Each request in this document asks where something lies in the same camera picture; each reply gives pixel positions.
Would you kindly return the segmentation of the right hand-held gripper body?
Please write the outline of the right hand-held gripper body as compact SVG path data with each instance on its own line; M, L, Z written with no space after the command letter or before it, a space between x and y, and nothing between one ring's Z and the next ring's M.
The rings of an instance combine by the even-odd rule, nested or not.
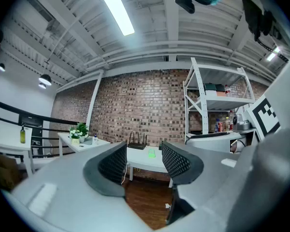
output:
M260 141L281 128L278 117L264 94L253 104L249 104L242 113L236 114L233 123L233 130L239 133L254 129Z

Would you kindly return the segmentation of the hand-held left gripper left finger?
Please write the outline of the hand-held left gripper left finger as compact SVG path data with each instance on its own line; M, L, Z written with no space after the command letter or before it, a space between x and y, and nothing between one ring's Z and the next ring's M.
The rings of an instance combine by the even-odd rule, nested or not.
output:
M122 176L127 166L127 144L121 142L89 159L83 167L88 185L103 196L125 197Z

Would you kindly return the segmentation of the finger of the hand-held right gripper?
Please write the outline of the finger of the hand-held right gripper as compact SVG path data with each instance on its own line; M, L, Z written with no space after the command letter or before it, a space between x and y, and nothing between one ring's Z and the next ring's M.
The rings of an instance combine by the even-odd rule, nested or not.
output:
M239 139L239 133L233 131L194 135L189 133L185 144L196 148L229 153L231 141Z

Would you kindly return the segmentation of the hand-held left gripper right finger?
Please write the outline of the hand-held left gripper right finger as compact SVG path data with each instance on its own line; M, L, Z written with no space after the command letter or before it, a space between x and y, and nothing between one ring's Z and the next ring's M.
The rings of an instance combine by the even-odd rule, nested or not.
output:
M203 161L169 142L161 143L162 162L174 185L186 185L196 180L204 169Z

